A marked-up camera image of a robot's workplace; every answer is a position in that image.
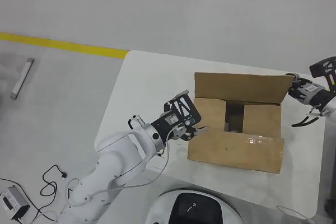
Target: white cable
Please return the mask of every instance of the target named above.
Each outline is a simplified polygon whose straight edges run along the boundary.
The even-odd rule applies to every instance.
[[[41,216],[43,216],[44,214],[47,214],[47,213],[53,213],[55,215],[55,223],[58,223],[58,216],[57,216],[56,212],[46,211],[46,212],[43,212],[43,213],[39,214],[32,222],[30,222],[30,224],[33,224],[34,222],[36,222],[36,220],[38,220],[38,218],[40,218]]]
[[[289,214],[286,213],[286,212],[284,212],[281,208],[286,209],[286,210],[289,210],[289,211],[291,211],[291,212],[295,212],[296,214],[299,214],[301,217],[303,217],[303,218],[304,218],[307,222],[309,222],[310,224],[315,224],[315,221],[314,221],[314,220],[312,220],[312,219],[310,219],[310,218],[307,218],[306,216],[304,216],[304,215],[301,214],[300,212],[297,212],[297,211],[295,211],[295,210],[293,210],[293,209],[291,209],[291,208],[287,208],[287,207],[284,207],[284,206],[276,206],[276,208],[277,208],[280,212],[282,212],[283,214],[286,214],[286,215],[288,215],[288,216],[289,216]]]
[[[65,198],[66,198],[66,202],[67,204],[69,204],[70,206],[72,207],[80,207],[80,206],[83,206],[84,204],[88,203],[89,201],[92,200],[92,197],[96,194],[100,194],[100,193],[104,193],[104,192],[110,192],[111,190],[123,190],[123,189],[129,189],[129,188],[137,188],[137,187],[140,187],[140,186],[147,186],[149,184],[152,184],[154,181],[156,181],[161,175],[162,173],[164,172],[164,170],[166,169],[167,165],[168,165],[168,161],[169,161],[169,152],[170,152],[170,147],[169,147],[169,135],[176,129],[178,129],[179,127],[174,127],[171,131],[168,132],[168,135],[167,135],[167,138],[166,138],[166,146],[165,148],[167,149],[167,160],[166,160],[166,163],[162,169],[162,171],[150,182],[148,183],[145,183],[145,184],[138,184],[138,185],[133,185],[133,186],[124,186],[124,187],[121,187],[121,188],[112,188],[112,189],[107,189],[107,190],[98,190],[96,192],[94,192],[93,194],[89,195],[89,199],[86,200],[85,202],[81,203],[81,204],[71,204],[68,200],[68,197],[67,197],[67,189],[68,189],[68,186],[69,184],[74,181],[74,180],[78,180],[80,182],[80,180],[78,178],[74,178],[72,180],[70,180],[66,186],[66,190],[65,190]]]
[[[63,213],[63,211],[65,210],[65,208],[66,208],[67,205],[68,205],[68,204],[66,203],[65,206],[61,209],[61,211],[60,211],[59,214],[62,214],[62,213]]]

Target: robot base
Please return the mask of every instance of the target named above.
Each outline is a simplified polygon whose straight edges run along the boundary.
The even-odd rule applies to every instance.
[[[229,204],[198,189],[175,189],[161,194],[146,219],[146,224],[242,223]]]

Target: power adapter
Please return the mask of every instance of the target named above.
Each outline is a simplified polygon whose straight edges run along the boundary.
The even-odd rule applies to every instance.
[[[0,201],[11,220],[18,221],[30,208],[28,202],[15,186],[6,188],[0,196]]]

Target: box opening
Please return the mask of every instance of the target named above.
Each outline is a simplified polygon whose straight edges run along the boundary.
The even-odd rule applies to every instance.
[[[242,133],[244,120],[244,104],[236,101],[226,101],[225,104],[225,132]]]

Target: white table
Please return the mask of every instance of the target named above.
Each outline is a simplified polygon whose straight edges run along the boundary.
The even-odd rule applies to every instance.
[[[148,52],[129,52],[118,75],[95,145],[105,136],[127,130],[134,114],[153,122],[163,104],[188,89],[194,98],[194,72],[279,75],[287,72],[210,62]],[[326,86],[322,78],[314,82]],[[280,174],[217,166],[187,159],[188,144],[171,141],[171,156],[164,174],[223,194],[276,209],[285,206],[306,217],[316,213],[325,120],[292,128],[310,110],[286,96],[282,103],[283,164]],[[164,158],[155,157],[148,169],[160,172]]]

